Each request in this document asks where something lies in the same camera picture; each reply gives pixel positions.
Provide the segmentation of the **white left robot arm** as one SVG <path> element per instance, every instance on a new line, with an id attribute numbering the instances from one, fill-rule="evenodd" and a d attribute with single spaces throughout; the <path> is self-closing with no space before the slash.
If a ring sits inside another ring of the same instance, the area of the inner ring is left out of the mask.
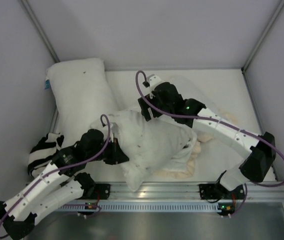
<path id="1" fill-rule="evenodd" d="M 83 172 L 88 162 L 118 165 L 129 161 L 117 138 L 90 129 L 74 145 L 59 150 L 46 168 L 15 197 L 0 201 L 0 226 L 21 240 L 47 215 L 70 201 L 98 196 L 96 183 Z"/>

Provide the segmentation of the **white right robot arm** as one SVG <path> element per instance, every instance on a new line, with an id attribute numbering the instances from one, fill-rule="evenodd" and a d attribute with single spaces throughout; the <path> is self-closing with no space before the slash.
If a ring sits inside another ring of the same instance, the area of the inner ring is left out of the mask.
<path id="1" fill-rule="evenodd" d="M 275 160 L 275 139 L 268 132 L 256 135 L 240 129 L 207 105 L 193 99 L 183 98 L 175 85 L 156 80 L 142 83 L 149 94 L 141 95 L 138 103 L 146 121 L 160 120 L 187 130 L 212 135 L 236 151 L 242 162 L 224 171 L 212 187 L 213 195 L 221 198 L 247 182 L 264 181 Z"/>

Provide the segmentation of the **grey pillowcase with cream frill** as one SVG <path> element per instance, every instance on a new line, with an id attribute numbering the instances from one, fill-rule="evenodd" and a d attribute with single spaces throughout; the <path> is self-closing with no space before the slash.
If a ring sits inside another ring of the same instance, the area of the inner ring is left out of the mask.
<path id="1" fill-rule="evenodd" d="M 175 85 L 178 92 L 185 99 L 195 99 L 205 104 L 218 116 L 237 124 L 238 120 L 231 113 L 218 108 L 214 102 L 207 97 L 201 89 L 199 89 L 191 80 L 180 76 L 171 76 L 168 81 Z M 195 159 L 201 153 L 201 144 L 213 139 L 212 135 L 196 130 L 194 138 L 187 143 L 185 148 L 171 158 L 171 160 L 161 169 L 153 173 L 154 176 L 161 178 L 172 178 L 176 180 L 186 179 L 193 176 L 195 172 Z"/>

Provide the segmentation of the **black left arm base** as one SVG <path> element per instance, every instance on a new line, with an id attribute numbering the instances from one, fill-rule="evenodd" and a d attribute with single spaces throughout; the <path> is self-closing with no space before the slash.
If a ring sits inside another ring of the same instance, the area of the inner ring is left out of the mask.
<path id="1" fill-rule="evenodd" d="M 107 200 L 110 196 L 111 185 L 108 183 L 97 183 L 93 190 L 83 194 L 81 200 Z"/>

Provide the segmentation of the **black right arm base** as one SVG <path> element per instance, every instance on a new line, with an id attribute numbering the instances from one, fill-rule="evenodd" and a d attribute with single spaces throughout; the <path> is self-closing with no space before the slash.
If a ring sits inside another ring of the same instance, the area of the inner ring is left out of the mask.
<path id="1" fill-rule="evenodd" d="M 228 191 L 217 183 L 202 183 L 198 186 L 200 199 L 207 200 L 210 203 L 215 203 L 219 200 L 242 200 L 245 195 L 245 190 L 242 185 L 232 191 Z"/>

